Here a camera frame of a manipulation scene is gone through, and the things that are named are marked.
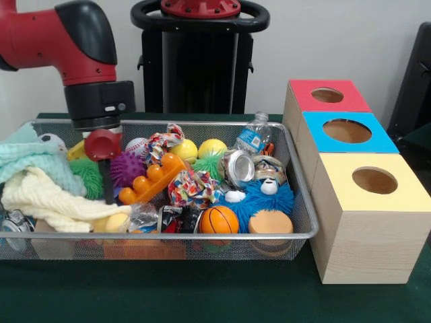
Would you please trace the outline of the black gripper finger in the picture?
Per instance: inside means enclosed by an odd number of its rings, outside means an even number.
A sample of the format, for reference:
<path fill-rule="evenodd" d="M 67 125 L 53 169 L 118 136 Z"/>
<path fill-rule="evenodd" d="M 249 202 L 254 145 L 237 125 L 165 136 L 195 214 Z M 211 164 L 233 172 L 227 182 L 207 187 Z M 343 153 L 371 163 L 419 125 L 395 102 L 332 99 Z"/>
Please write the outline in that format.
<path fill-rule="evenodd" d="M 101 159 L 98 161 L 98 169 L 102 177 L 103 196 L 107 205 L 114 204 L 114 186 L 110 177 L 110 160 Z"/>

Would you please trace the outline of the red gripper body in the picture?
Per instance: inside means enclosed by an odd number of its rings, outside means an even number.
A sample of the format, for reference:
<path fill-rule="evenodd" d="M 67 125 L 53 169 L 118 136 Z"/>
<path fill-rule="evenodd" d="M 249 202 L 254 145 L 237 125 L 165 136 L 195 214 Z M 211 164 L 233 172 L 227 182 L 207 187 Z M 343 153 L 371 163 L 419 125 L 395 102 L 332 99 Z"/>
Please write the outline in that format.
<path fill-rule="evenodd" d="M 84 151 L 93 162 L 112 159 L 121 154 L 122 132 L 114 133 L 108 129 L 92 131 L 84 139 Z"/>

